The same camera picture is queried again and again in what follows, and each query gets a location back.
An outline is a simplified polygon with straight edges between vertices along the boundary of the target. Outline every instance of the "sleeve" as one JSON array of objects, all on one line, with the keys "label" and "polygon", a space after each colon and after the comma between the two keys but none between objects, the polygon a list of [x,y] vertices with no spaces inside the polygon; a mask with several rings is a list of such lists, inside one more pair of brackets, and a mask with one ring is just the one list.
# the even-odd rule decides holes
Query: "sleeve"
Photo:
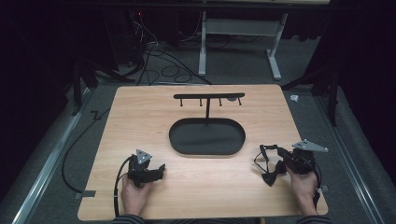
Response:
[{"label": "sleeve", "polygon": [[134,215],[122,215],[114,218],[110,224],[144,224],[145,221],[142,217]]},{"label": "sleeve", "polygon": [[311,216],[299,219],[297,224],[332,224],[332,222],[328,217]]}]

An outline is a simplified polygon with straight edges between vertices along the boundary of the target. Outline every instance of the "metal desk leg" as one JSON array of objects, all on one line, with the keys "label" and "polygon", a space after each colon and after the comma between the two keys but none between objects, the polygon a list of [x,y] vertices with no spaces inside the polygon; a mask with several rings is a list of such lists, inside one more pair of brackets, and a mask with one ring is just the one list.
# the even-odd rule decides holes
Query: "metal desk leg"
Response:
[{"label": "metal desk leg", "polygon": [[277,26],[276,39],[275,39],[274,46],[272,49],[267,50],[268,61],[270,63],[271,70],[272,70],[275,80],[281,79],[279,68],[277,67],[277,63],[276,63],[276,59],[275,59],[275,53],[276,53],[277,46],[279,45],[279,41],[280,41],[280,37],[282,36],[283,29],[285,28],[287,17],[288,17],[287,13],[282,14],[282,18],[280,19],[279,25]]},{"label": "metal desk leg", "polygon": [[206,75],[206,12],[202,13],[201,51],[199,53],[198,74],[202,77]]}]

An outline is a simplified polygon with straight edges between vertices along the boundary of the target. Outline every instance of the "black jewelry holder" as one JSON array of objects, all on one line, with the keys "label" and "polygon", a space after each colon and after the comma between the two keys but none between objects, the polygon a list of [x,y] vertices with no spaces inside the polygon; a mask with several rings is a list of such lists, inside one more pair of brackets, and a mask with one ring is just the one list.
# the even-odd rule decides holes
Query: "black jewelry holder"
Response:
[{"label": "black jewelry holder", "polygon": [[169,131],[172,147],[188,155],[232,155],[238,152],[245,143],[244,128],[233,119],[210,118],[209,109],[211,99],[219,99],[219,106],[222,106],[222,98],[229,101],[237,99],[242,105],[240,98],[244,96],[242,92],[174,95],[175,99],[180,100],[180,106],[183,106],[185,99],[199,99],[200,106],[203,106],[202,99],[206,99],[206,116],[175,122]]}]

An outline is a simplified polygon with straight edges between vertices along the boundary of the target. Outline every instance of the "wooden table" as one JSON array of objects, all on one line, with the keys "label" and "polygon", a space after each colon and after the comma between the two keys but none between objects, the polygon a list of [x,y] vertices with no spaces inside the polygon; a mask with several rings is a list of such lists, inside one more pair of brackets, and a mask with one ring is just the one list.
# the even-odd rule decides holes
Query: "wooden table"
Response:
[{"label": "wooden table", "polygon": [[[169,129],[179,119],[203,118],[199,100],[179,100],[177,93],[244,92],[242,105],[212,102],[211,118],[228,118],[245,129],[246,141],[232,156],[186,156],[172,149]],[[301,141],[284,95],[277,85],[121,87],[118,89],[82,199],[81,220],[114,218],[113,188],[122,162],[139,148],[153,155],[149,169],[166,164],[163,180],[155,182],[142,212],[146,219],[199,217],[271,217],[299,215],[290,176],[279,176],[272,187],[254,164],[259,145],[278,144],[292,150]],[[269,150],[270,171],[280,159]],[[119,200],[120,213],[123,213]],[[326,214],[323,197],[318,212]]]}]

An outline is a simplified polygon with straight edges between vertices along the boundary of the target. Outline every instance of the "oval tray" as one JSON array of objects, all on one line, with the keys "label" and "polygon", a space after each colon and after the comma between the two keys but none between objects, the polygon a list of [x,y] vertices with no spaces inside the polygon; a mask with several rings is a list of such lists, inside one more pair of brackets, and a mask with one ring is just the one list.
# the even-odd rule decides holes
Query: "oval tray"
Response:
[{"label": "oval tray", "polygon": [[180,119],[169,131],[172,147],[189,155],[232,155],[245,138],[243,127],[232,119]]}]

